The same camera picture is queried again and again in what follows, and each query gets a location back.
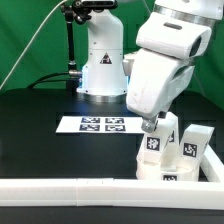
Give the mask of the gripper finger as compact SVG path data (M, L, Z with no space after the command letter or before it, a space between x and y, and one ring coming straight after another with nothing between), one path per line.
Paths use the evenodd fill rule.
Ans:
M157 126L157 118L156 117L153 117L150 119L144 118L142 120L141 128L144 132L152 133L155 131L156 126Z

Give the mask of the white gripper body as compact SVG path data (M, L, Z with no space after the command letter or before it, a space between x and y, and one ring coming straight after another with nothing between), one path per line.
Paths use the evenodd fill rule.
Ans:
M188 86L194 67L180 60L140 49L135 57L126 105L144 118L167 111L170 103Z

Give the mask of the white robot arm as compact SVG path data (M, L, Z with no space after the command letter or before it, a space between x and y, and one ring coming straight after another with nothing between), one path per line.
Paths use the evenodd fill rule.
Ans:
M133 8L123 29L100 0L83 0L90 9L88 59L79 92L94 99L126 96L127 108L155 130L158 117L188 85L223 18L224 0L151 0L146 15Z

